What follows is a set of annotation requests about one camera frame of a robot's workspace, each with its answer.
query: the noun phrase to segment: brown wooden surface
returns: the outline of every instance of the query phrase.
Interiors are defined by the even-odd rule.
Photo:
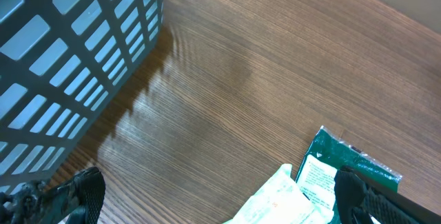
[[[54,177],[104,223],[227,221],[321,125],[441,214],[441,37],[376,0],[165,0],[155,50]]]

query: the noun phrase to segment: wooden table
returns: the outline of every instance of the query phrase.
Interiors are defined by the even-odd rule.
[[[154,51],[54,176],[104,223],[227,221],[321,125],[441,214],[441,36],[377,0],[165,0]]]

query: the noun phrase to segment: plastic basket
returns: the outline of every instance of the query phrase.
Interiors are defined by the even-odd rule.
[[[162,22],[163,0],[0,0],[0,192],[55,173]]]

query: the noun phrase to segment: green plastic package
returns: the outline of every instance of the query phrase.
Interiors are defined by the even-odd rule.
[[[334,194],[334,177],[337,169],[348,165],[365,176],[398,191],[402,176],[371,158],[359,149],[337,139],[322,126],[307,150],[296,176],[300,190],[323,212],[328,221],[340,223]]]

